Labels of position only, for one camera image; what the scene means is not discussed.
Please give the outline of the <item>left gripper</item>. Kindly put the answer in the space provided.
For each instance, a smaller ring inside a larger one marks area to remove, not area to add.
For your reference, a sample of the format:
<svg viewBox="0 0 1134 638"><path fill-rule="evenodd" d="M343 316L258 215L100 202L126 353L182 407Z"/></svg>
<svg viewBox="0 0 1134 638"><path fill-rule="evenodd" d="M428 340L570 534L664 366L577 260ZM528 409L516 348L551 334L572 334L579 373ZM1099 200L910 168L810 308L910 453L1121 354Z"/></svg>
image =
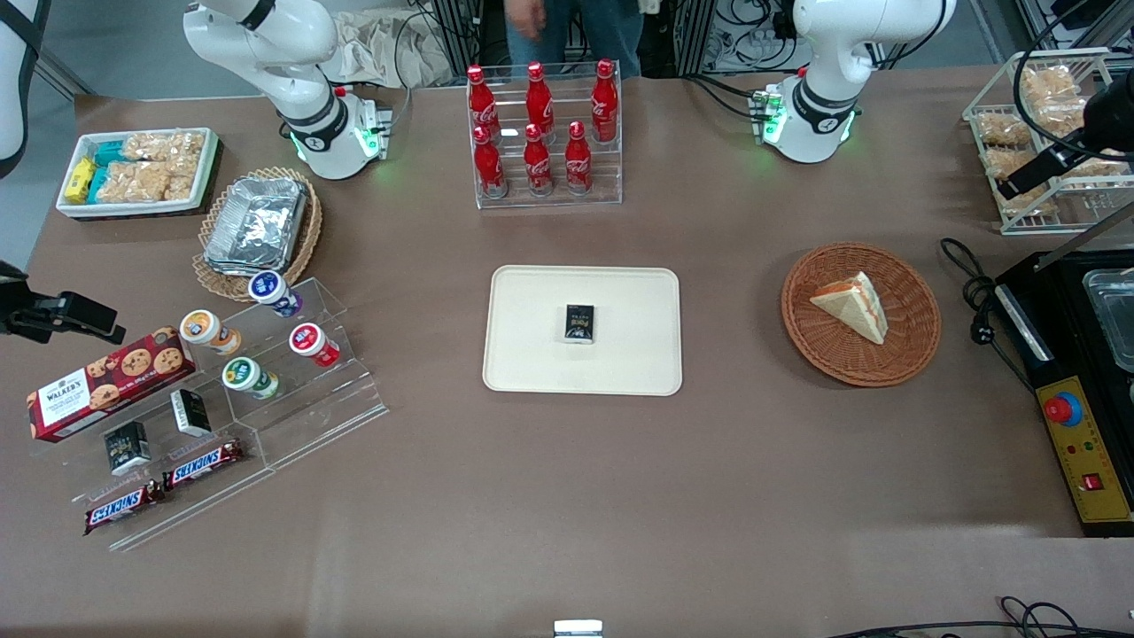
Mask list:
<svg viewBox="0 0 1134 638"><path fill-rule="evenodd" d="M1133 70L1090 97L1083 121L1084 148L1133 151ZM1019 197L1050 178L1068 173L1082 162L1081 148L1053 143L1036 158L1013 170L1007 178L1000 179L999 194L1005 199Z"/></svg>

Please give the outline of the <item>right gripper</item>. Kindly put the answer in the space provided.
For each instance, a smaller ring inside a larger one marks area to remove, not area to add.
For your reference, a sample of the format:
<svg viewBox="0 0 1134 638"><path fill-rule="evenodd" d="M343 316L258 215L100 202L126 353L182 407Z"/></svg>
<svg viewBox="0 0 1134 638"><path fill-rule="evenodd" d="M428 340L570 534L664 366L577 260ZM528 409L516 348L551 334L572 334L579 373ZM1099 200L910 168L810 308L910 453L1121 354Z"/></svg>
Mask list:
<svg viewBox="0 0 1134 638"><path fill-rule="evenodd" d="M39 344L48 344L54 330L81 332L110 344L122 344L125 327L117 324L118 311L84 295L36 294L28 275L11 263L1 262L1 331Z"/></svg>

